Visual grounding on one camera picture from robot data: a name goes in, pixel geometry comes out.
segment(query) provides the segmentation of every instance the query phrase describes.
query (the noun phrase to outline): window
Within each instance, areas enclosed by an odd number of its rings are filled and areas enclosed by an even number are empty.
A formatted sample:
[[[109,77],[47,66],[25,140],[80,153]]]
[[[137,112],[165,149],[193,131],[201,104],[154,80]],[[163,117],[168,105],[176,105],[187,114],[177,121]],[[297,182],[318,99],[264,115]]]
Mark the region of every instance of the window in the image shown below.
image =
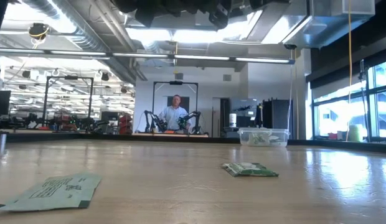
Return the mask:
[[[363,136],[367,136],[366,114],[367,102],[365,101],[366,113],[362,97],[354,98],[351,104],[348,100],[326,103],[315,109],[318,116],[318,136],[328,136],[329,133],[336,134],[338,131],[347,131],[349,125],[358,125]]]
[[[386,86],[386,62],[370,69],[369,81],[370,88]]]
[[[350,88],[349,88],[349,86],[347,86],[345,88],[342,88],[342,89],[335,91],[334,93],[330,93],[330,94],[324,95],[322,97],[319,97],[319,98],[315,99],[315,102],[322,102],[322,101],[330,100],[333,98],[346,96],[349,94],[349,89],[351,89],[351,94],[358,93],[358,92],[362,91],[362,88],[363,88],[363,90],[366,89],[366,81],[365,80],[362,81],[361,83],[359,82],[359,83],[353,84]]]
[[[376,96],[377,105],[376,105],[376,113],[377,113],[377,131],[379,137],[386,137],[386,91],[382,93],[378,93]]]

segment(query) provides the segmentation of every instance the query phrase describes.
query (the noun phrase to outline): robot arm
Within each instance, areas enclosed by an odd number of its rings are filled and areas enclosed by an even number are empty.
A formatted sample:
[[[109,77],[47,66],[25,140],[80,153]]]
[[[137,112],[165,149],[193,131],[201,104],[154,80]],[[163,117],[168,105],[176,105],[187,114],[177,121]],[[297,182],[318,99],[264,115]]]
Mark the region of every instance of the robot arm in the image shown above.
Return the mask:
[[[144,111],[144,115],[146,117],[146,128],[144,129],[144,132],[151,133],[153,129],[156,128],[156,125],[161,132],[167,130],[167,123],[161,120],[157,115],[153,114],[153,112],[146,110]]]
[[[195,118],[195,126],[193,128],[193,134],[200,134],[200,126],[199,126],[199,120],[200,120],[201,112],[199,111],[193,111],[190,114],[184,116],[183,118],[179,118],[178,125],[180,129],[186,129],[187,127],[187,121],[191,118]]]

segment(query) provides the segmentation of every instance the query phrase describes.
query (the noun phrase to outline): table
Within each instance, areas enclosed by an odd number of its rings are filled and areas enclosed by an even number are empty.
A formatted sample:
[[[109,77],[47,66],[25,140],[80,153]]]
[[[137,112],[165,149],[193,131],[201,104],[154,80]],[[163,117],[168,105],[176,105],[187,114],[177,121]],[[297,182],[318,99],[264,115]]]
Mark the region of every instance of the table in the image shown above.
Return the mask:
[[[56,175],[102,176],[88,209],[3,213],[0,224],[386,223],[386,154],[313,146],[75,139],[8,143],[0,203]],[[232,177],[224,162],[279,177]]]
[[[133,133],[134,136],[159,136],[159,137],[190,137],[208,138],[206,134],[165,134],[165,133]]]

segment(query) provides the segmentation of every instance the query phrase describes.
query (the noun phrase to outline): plastic container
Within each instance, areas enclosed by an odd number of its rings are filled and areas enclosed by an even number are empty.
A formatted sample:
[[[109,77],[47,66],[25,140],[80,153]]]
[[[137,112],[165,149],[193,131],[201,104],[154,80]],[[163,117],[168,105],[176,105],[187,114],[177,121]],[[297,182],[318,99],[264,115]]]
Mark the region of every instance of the plastic container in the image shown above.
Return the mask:
[[[240,128],[240,143],[243,146],[286,147],[290,132],[287,129]]]

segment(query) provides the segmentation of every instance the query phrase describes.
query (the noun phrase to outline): green object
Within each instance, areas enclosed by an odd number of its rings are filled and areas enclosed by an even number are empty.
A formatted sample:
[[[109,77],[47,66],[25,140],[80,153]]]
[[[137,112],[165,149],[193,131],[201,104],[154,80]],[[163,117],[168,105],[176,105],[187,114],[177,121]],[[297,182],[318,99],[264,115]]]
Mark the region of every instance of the green object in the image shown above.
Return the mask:
[[[258,177],[278,177],[279,174],[268,170],[265,166],[259,163],[250,163],[250,162],[232,162],[222,164],[224,168],[230,175],[236,177],[240,175],[251,175]]]
[[[362,125],[355,124],[349,126],[349,134],[348,134],[348,140],[353,142],[361,142],[363,141],[363,135],[362,135]]]
[[[89,173],[51,177],[5,204],[0,204],[0,210],[26,212],[88,208],[100,179],[99,175]]]

